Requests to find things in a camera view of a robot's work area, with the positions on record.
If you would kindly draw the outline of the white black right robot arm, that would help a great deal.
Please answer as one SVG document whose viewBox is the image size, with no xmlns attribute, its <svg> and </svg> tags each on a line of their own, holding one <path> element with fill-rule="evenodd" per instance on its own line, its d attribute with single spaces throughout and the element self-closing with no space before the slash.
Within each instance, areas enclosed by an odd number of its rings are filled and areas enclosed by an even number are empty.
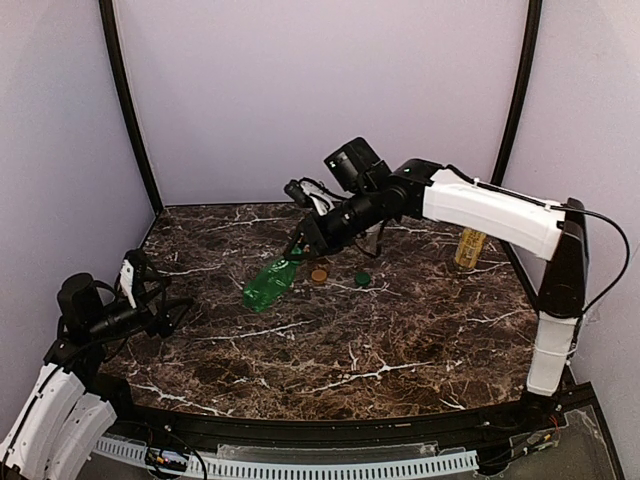
<svg viewBox="0 0 640 480">
<path fill-rule="evenodd" d="M 423 159 L 391 170 L 362 137 L 324 164 L 349 195 L 334 195 L 308 178 L 285 186 L 310 211 L 296 227 L 286 259 L 336 254 L 370 228 L 404 217 L 469 228 L 523 248 L 546 263 L 526 390 L 544 397 L 556 393 L 585 308 L 588 252 L 581 202 L 540 200 Z"/>
</svg>

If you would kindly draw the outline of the beige label tea bottle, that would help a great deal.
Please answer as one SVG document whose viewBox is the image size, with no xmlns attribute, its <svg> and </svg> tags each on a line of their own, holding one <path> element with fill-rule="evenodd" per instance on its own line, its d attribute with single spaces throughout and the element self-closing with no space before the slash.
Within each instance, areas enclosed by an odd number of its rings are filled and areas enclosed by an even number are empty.
<svg viewBox="0 0 640 480">
<path fill-rule="evenodd" d="M 487 235 L 484 232 L 465 228 L 460 235 L 454 260 L 464 269 L 471 270 L 477 265 Z"/>
</svg>

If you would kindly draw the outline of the orange bottle cap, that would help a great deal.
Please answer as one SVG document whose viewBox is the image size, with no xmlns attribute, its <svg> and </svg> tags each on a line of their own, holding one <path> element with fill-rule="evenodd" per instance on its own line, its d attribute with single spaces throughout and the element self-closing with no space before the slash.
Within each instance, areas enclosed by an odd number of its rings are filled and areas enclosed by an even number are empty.
<svg viewBox="0 0 640 480">
<path fill-rule="evenodd" d="M 315 269 L 311 272 L 311 280 L 316 284 L 324 284 L 328 279 L 328 273 L 323 269 Z"/>
</svg>

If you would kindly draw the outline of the dark green bottle cap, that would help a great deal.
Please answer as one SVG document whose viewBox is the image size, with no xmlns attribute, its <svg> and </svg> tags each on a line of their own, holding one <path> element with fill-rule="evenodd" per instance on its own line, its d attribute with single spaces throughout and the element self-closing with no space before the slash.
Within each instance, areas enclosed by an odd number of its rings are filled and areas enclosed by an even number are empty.
<svg viewBox="0 0 640 480">
<path fill-rule="evenodd" d="M 372 277 L 367 272 L 357 272 L 354 276 L 354 282 L 358 287 L 367 287 L 371 284 Z"/>
</svg>

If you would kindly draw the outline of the brown drink bottle white label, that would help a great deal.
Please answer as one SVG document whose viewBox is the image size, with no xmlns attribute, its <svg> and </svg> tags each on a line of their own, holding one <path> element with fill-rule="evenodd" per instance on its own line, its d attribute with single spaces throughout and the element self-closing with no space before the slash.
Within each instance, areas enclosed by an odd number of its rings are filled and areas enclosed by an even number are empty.
<svg viewBox="0 0 640 480">
<path fill-rule="evenodd" d="M 366 256 L 371 258 L 379 257 L 381 254 L 380 231 L 366 231 L 361 246 Z"/>
</svg>

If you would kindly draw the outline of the green plastic soda bottle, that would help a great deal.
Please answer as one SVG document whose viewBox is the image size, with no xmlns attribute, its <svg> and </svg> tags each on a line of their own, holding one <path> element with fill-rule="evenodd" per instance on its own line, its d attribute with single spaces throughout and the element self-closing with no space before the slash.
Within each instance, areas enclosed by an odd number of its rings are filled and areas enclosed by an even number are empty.
<svg viewBox="0 0 640 480">
<path fill-rule="evenodd" d="M 243 305 L 260 313 L 267 310 L 293 284 L 300 260 L 283 256 L 271 261 L 243 290 Z"/>
</svg>

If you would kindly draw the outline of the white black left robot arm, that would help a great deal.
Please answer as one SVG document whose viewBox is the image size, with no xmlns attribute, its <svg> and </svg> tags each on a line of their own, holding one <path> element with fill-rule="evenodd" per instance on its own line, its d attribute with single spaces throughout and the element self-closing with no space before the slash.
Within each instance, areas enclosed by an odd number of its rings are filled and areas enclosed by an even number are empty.
<svg viewBox="0 0 640 480">
<path fill-rule="evenodd" d="M 131 419 L 128 383 L 100 368 L 116 356 L 110 344 L 174 333 L 194 302 L 170 298 L 170 284 L 141 249 L 125 254 L 112 285 L 86 272 L 63 282 L 56 339 L 1 443 L 2 478 L 74 479 L 99 438 Z"/>
</svg>

